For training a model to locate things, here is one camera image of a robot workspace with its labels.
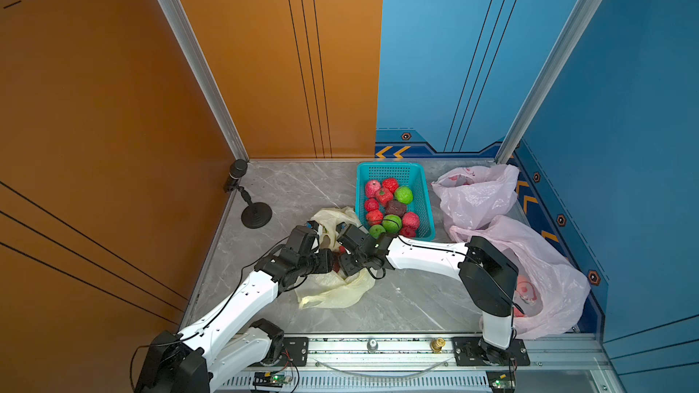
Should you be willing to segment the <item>yellow knotted plastic bag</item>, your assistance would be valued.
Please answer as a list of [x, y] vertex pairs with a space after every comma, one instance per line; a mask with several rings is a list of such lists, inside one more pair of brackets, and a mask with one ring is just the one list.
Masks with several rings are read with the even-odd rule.
[[[320, 250], [340, 253], [337, 226], [344, 224], [360, 227], [362, 224], [353, 207], [321, 209], [312, 218], [319, 224]], [[358, 303], [370, 291], [376, 280], [367, 270], [352, 277], [331, 269], [326, 274], [310, 275], [295, 293], [299, 309], [347, 309]]]

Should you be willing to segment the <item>dark maroon ball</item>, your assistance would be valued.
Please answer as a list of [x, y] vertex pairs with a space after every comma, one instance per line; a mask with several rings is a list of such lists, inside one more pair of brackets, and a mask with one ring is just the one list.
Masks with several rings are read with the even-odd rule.
[[407, 212], [407, 205], [402, 202], [392, 199], [384, 207], [386, 215], [394, 215], [402, 218]]

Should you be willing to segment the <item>orange-red ball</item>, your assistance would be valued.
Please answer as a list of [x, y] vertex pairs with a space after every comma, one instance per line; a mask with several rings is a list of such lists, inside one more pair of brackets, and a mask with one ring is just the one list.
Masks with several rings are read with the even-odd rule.
[[387, 187], [381, 187], [377, 193], [375, 194], [374, 198], [384, 207], [387, 206], [387, 204], [393, 200], [394, 196], [393, 193], [387, 188]]

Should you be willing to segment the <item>pink plastic bag with hearts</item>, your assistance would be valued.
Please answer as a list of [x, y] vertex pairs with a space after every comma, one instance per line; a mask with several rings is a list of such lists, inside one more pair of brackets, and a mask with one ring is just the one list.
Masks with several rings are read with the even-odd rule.
[[452, 226], [448, 234], [456, 242], [486, 238], [518, 267], [520, 279], [530, 284], [536, 300], [524, 303], [524, 315], [514, 320], [519, 338], [537, 340], [561, 335], [582, 318], [590, 293], [587, 278], [530, 227], [507, 216], [496, 216], [487, 229]]

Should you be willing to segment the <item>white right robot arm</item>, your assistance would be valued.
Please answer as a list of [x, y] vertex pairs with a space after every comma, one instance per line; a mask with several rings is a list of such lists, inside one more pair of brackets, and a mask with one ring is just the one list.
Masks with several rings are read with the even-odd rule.
[[361, 269], [382, 273], [408, 269], [459, 280], [482, 311], [484, 347], [509, 349], [519, 269], [485, 238], [444, 244], [390, 233], [373, 238], [356, 227], [346, 227], [338, 242], [346, 249], [340, 268], [350, 275]]

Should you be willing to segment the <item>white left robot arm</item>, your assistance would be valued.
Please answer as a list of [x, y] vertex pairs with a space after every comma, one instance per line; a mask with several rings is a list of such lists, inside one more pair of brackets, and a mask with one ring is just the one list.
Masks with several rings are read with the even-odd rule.
[[281, 294], [312, 274], [332, 269], [332, 253], [320, 249], [322, 226], [309, 221], [248, 266], [238, 287], [214, 309], [178, 333], [164, 331], [149, 345], [140, 373], [131, 373], [135, 392], [213, 392], [252, 364], [275, 362], [282, 330], [254, 321]]

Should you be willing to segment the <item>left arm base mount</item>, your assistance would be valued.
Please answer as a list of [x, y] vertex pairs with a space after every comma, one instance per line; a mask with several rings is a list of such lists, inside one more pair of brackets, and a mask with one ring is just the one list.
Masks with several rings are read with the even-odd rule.
[[308, 337], [285, 337], [280, 342], [273, 342], [266, 358], [258, 365], [262, 367], [283, 367], [293, 364], [297, 368], [307, 365], [309, 358]]

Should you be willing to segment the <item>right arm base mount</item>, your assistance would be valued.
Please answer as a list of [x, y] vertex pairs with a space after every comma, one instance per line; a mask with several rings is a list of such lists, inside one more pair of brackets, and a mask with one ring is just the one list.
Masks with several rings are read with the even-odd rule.
[[458, 336], [451, 339], [456, 364], [459, 367], [528, 367], [528, 350], [522, 340], [512, 340], [508, 349], [487, 344], [482, 337]]

